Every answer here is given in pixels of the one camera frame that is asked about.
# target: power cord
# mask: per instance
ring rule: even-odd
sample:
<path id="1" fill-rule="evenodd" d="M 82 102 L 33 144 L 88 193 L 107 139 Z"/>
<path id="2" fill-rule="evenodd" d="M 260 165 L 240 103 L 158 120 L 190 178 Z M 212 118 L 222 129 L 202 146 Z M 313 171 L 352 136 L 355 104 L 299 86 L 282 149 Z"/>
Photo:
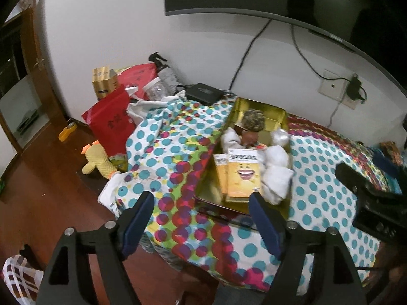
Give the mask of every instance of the power cord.
<path id="1" fill-rule="evenodd" d="M 332 114 L 331 114 L 331 116 L 330 116 L 330 118 L 329 118 L 329 124 L 328 124 L 327 128 L 331 127 L 332 121 L 333 121 L 333 117 L 335 116 L 335 114 L 336 114 L 336 112 L 338 111 L 340 105 L 342 104 L 343 100 L 345 99 L 345 96 L 346 96 L 346 90 L 345 90 L 345 92 L 343 93 L 343 96 L 342 96 L 341 100 L 338 102 L 338 104 L 337 104 L 335 110 L 332 112 Z"/>
<path id="2" fill-rule="evenodd" d="M 303 53 L 301 52 L 300 48 L 297 45 L 297 41 L 296 41 L 296 36 L 294 35 L 294 25 L 291 24 L 291 38 L 293 40 L 294 43 L 294 47 L 296 48 L 297 52 L 300 54 L 300 56 L 302 57 L 302 59 L 308 64 L 308 66 L 310 67 L 310 69 L 321 79 L 325 79 L 325 80 L 346 80 L 348 82 L 351 82 L 349 79 L 346 79 L 344 77 L 338 77 L 338 78 L 325 78 L 324 76 L 320 75 L 310 64 L 310 62 L 308 62 L 308 60 L 305 58 L 305 56 L 303 55 Z"/>
<path id="3" fill-rule="evenodd" d="M 344 77 L 326 78 L 326 77 L 320 75 L 320 74 L 317 72 L 317 70 L 315 70 L 315 69 L 313 68 L 313 66 L 310 64 L 310 62 L 308 62 L 308 60 L 305 58 L 304 54 L 301 52 L 300 48 L 298 47 L 297 41 L 296 41 L 296 36 L 295 36 L 295 34 L 294 34 L 294 25 L 291 24 L 290 28 L 291 28 L 291 38 L 292 38 L 292 40 L 293 40 L 294 47 L 296 48 L 297 52 L 300 54 L 300 56 L 302 57 L 302 59 L 307 63 L 307 65 L 310 67 L 310 69 L 311 69 L 318 77 L 320 77 L 321 79 L 325 79 L 325 80 L 340 80 L 340 79 L 343 79 L 343 80 L 348 81 L 349 83 L 351 82 L 349 79 L 344 78 Z M 362 104 L 364 104 L 364 103 L 366 102 L 366 100 L 368 99 L 368 95 L 367 95 L 367 93 L 366 93 L 366 91 L 365 91 L 365 89 L 364 89 L 363 87 L 360 87 L 360 88 L 361 88 L 361 90 L 363 90 L 363 92 L 365 93 L 365 98 L 361 100 L 361 101 L 362 101 Z M 345 97 L 346 97 L 346 90 L 347 90 L 347 87 L 346 87 L 346 89 L 345 89 L 345 92 L 343 93 L 343 96 L 342 96 L 341 100 L 338 102 L 337 106 L 335 107 L 335 110 L 334 110 L 333 113 L 331 114 L 331 117 L 330 117 L 330 119 L 329 119 L 329 124 L 328 124 L 328 126 L 327 126 L 328 128 L 331 127 L 333 117 L 335 116 L 336 112 L 337 112 L 338 109 L 339 109 L 339 106 L 342 104 L 343 100 L 344 100 Z"/>
<path id="4" fill-rule="evenodd" d="M 257 35 L 252 39 L 252 41 L 250 42 L 249 46 L 247 47 L 247 49 L 246 49 L 246 51 L 245 51 L 245 54 L 243 55 L 243 57 L 242 57 L 242 59 L 241 59 L 241 61 L 240 61 L 239 67 L 237 68 L 237 70 L 236 70 L 236 72 L 235 72 L 235 75 L 233 76 L 233 79 L 232 79 L 231 82 L 230 82 L 229 90 L 231 90 L 231 88 L 233 87 L 233 84 L 235 83 L 235 79 L 236 79 L 237 75 L 239 74 L 240 69 L 242 68 L 243 63 L 245 62 L 245 59 L 246 59 L 247 55 L 249 54 L 249 51 L 250 51 L 251 47 L 253 46 L 253 43 L 254 43 L 254 42 L 257 40 L 257 38 L 264 32 L 264 30 L 267 28 L 267 26 L 269 26 L 269 24 L 271 23 L 271 21 L 272 21 L 272 19 L 269 19 L 269 20 L 267 21 L 267 23 L 263 26 L 263 28 L 260 30 L 260 32 L 258 32 L 258 34 L 257 34 Z"/>

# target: wooden door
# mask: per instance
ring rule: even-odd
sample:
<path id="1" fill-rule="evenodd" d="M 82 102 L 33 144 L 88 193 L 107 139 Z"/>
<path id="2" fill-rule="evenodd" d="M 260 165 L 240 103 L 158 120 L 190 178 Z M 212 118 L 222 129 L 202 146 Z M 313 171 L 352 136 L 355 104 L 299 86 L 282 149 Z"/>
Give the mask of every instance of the wooden door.
<path id="1" fill-rule="evenodd" d="M 31 75 L 34 88 L 42 104 L 42 110 L 48 116 L 55 131 L 59 133 L 67 126 L 67 122 L 45 68 L 39 40 L 34 31 L 33 8 L 22 12 L 20 38 L 26 69 Z"/>

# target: bed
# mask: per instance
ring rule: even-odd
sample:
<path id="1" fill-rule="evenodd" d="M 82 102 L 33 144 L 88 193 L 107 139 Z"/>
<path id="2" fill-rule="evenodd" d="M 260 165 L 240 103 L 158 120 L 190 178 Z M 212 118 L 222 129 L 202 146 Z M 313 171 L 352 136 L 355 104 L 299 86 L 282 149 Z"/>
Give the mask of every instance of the bed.
<path id="1" fill-rule="evenodd" d="M 233 99 L 212 107 L 179 99 L 151 110 L 127 141 L 129 171 L 108 183 L 114 200 L 105 205 L 118 216 L 143 190 L 151 191 L 156 206 L 145 231 L 151 242 L 226 283 L 267 291 L 280 262 L 267 252 L 260 235 L 195 210 L 194 189 L 232 106 Z M 289 128 L 295 172 L 290 219 L 308 229 L 338 228 L 355 264 L 371 266 L 379 242 L 352 226 L 355 196 L 334 170 L 344 161 L 387 190 L 384 175 L 359 143 L 293 115 Z M 308 254 L 300 294 L 307 290 L 312 262 Z"/>

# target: tv screen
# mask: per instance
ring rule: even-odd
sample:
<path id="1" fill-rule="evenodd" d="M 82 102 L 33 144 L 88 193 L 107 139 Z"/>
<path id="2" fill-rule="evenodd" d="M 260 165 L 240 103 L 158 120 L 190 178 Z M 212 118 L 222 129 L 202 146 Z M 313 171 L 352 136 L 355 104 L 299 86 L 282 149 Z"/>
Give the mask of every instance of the tv screen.
<path id="1" fill-rule="evenodd" d="M 407 22 L 403 0 L 165 0 L 167 15 L 236 13 L 302 26 L 345 45 L 407 96 Z"/>

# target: red bag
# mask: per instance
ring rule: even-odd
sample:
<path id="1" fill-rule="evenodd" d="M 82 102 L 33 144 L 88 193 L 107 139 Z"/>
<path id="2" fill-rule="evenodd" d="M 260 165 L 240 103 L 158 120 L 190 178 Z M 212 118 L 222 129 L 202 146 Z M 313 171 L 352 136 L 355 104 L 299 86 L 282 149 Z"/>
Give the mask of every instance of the red bag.
<path id="1" fill-rule="evenodd" d="M 154 63 L 134 65 L 117 73 L 117 80 L 125 88 L 138 86 L 136 95 L 141 99 L 149 98 L 145 95 L 143 87 L 158 77 Z"/>
<path id="2" fill-rule="evenodd" d="M 126 141 L 136 128 L 127 115 L 129 103 L 129 95 L 120 85 L 82 115 L 109 157 L 126 153 Z"/>

